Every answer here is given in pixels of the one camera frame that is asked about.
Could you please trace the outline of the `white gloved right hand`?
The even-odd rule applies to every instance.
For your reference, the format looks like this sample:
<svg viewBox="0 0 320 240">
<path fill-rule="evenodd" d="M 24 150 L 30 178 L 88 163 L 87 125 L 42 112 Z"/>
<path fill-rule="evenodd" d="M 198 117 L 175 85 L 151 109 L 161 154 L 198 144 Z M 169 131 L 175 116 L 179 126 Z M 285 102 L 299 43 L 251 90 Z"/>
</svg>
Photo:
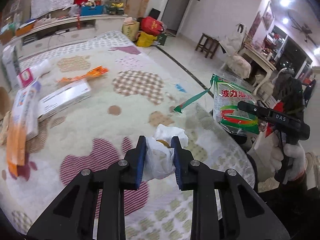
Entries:
<svg viewBox="0 0 320 240">
<path fill-rule="evenodd" d="M 289 144 L 275 131 L 259 133 L 248 154 L 256 163 L 257 170 L 278 175 L 281 184 L 297 180 L 305 173 L 305 151 L 300 142 Z"/>
</svg>

